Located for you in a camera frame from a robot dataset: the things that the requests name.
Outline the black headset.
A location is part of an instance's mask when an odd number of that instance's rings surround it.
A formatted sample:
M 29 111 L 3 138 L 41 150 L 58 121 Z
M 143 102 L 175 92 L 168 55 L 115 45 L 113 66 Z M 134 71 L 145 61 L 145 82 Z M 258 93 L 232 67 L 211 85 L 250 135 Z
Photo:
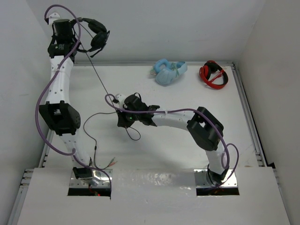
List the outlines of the black headset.
M 88 24 L 88 27 L 91 31 L 93 31 L 96 35 L 92 38 L 90 46 L 91 48 L 88 50 L 79 49 L 78 51 L 81 53 L 92 53 L 95 52 L 90 57 L 93 58 L 95 55 L 97 55 L 99 52 L 101 52 L 104 47 L 107 44 L 107 40 L 110 35 L 110 31 L 106 29 L 106 27 L 98 22 L 95 19 L 89 19 L 89 18 L 78 18 L 79 22 L 86 22 Z

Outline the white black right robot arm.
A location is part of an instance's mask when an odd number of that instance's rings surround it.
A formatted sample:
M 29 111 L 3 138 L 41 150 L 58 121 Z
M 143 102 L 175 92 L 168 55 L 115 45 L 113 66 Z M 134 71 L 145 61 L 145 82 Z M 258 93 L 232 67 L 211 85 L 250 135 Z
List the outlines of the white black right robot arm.
M 213 185 L 220 185 L 228 169 L 228 149 L 223 140 L 224 126 L 204 107 L 192 110 L 163 111 L 158 105 L 146 105 L 141 97 L 117 94 L 118 127 L 129 128 L 135 121 L 146 126 L 171 127 L 188 131 L 195 143 L 206 152 L 209 161 L 208 178 Z

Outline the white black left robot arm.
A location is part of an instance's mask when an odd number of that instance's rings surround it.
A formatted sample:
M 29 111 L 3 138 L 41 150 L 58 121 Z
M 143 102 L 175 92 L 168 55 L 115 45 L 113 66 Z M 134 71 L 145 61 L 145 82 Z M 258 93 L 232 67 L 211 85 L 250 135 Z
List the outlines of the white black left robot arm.
M 39 113 L 48 125 L 64 142 L 67 152 L 72 154 L 75 178 L 89 182 L 93 178 L 92 160 L 80 143 L 79 128 L 81 117 L 69 100 L 71 70 L 76 51 L 72 51 L 77 40 L 72 32 L 75 20 L 58 19 L 53 21 L 53 36 L 48 47 L 51 63 L 51 83 L 45 103 L 39 106 Z

